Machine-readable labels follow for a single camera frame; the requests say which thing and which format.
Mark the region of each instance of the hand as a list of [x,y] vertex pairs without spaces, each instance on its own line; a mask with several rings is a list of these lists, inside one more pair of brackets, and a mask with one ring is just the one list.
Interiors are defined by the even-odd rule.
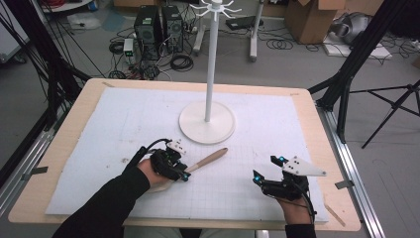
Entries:
[[143,174],[145,174],[151,186],[168,181],[168,178],[165,178],[155,173],[154,169],[152,169],[152,164],[151,164],[150,159],[141,160],[137,164],[137,168],[139,168],[143,172]]
[[284,218],[288,225],[311,224],[307,204],[303,197],[289,201],[283,198],[277,198],[277,202],[283,208]]

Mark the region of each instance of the wooden table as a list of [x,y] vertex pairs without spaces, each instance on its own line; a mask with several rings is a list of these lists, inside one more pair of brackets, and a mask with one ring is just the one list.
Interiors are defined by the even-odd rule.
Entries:
[[[61,223],[67,216],[45,215],[54,193],[61,170],[80,137],[102,91],[106,87],[128,87],[179,91],[205,91],[204,83],[132,81],[116,79],[90,79],[65,118],[38,167],[48,167],[45,174],[33,175],[9,214],[11,222],[19,223]],[[340,169],[333,150],[321,124],[311,95],[306,89],[261,87],[243,85],[214,85],[215,92],[249,93],[291,96],[301,123],[308,152],[312,162],[328,172],[318,178],[323,191],[324,202],[329,212],[329,222],[316,225],[317,230],[358,231],[361,228],[358,215],[346,189],[337,189],[335,183],[342,181]],[[237,228],[274,230],[284,229],[283,222],[262,221],[220,221],[189,219],[146,219],[128,218],[126,225]]]

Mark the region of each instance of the round base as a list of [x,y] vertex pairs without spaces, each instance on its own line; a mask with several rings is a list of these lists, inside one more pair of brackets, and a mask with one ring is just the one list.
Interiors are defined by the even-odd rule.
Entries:
[[213,102],[210,121],[206,122],[206,102],[193,102],[179,116],[179,126],[189,139],[202,144],[217,144],[235,131],[235,116],[225,105]]

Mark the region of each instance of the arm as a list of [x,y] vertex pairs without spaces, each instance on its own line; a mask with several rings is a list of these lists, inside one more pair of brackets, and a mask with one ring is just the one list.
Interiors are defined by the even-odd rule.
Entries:
[[153,171],[150,160],[142,160],[105,183],[61,224],[53,237],[119,237],[136,200],[151,185],[166,180]]
[[311,222],[303,197],[293,201],[278,198],[277,202],[284,212],[287,238],[316,238],[315,226]]

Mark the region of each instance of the grid paper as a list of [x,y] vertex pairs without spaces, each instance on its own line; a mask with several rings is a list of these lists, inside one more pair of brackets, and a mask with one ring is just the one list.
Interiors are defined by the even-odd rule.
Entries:
[[[266,179],[281,180],[281,169],[270,156],[298,156],[310,162],[292,98],[214,93],[213,100],[229,107],[237,121],[234,134],[217,145],[190,141],[178,125],[185,106],[204,100],[205,92],[106,88],[67,160],[46,214],[72,214],[118,176],[141,146],[168,138],[181,139],[187,151],[181,160],[190,166],[224,147],[229,151],[193,172],[189,181],[144,194],[131,217],[284,220],[278,203],[253,183],[253,170]],[[164,144],[154,148],[164,149]],[[316,220],[328,221],[316,179],[309,182]]]

